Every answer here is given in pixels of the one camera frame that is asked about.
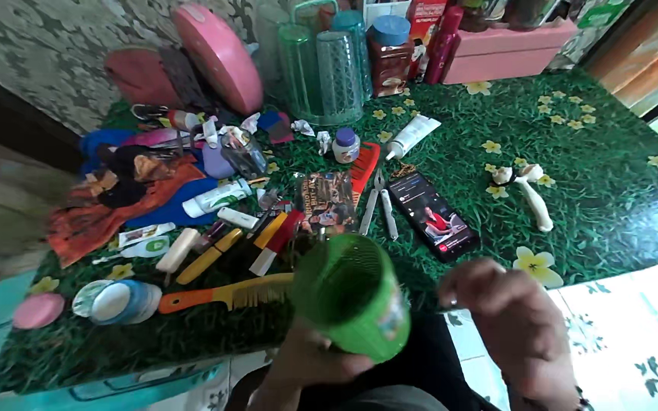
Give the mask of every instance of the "phone screen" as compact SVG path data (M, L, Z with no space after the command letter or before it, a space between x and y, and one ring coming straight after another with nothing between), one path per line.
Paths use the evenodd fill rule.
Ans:
M400 178L389 186L404 214L442 259L458 254L476 234L420 173Z

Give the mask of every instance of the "hand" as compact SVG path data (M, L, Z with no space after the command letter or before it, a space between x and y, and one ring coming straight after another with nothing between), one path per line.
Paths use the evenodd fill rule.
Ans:
M365 355L329 352L331 342L297 319L270 366L265 384L304 388L349 382L374 366Z
M462 263L443 278L439 300L468 308L489 355L522 396L550 411L576 409L567 327L545 289L491 259Z

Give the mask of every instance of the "teal plastic stool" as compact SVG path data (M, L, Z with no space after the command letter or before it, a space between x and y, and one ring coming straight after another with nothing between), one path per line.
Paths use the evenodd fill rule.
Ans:
M0 350L12 328L14 309L23 301L34 275L30 271L0 282ZM138 409L191 390L214 378L224 366L227 365L215 363L206 368L170 367L25 396L1 393L0 411Z

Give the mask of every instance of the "pink box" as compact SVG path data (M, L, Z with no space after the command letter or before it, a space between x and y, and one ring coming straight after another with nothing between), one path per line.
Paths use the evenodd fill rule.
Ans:
M443 84L538 75L565 42L578 31L570 20L559 27L532 32L489 29L481 33L458 32L455 57L443 76Z

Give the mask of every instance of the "red spray bottle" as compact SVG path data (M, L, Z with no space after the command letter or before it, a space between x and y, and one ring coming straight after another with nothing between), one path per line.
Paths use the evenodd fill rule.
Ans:
M446 63L453 59L453 52L458 43L458 25L462 22L463 9L460 6L451 6L441 17L439 30L431 41L428 69L425 70L424 81L427 84L436 84L441 80Z

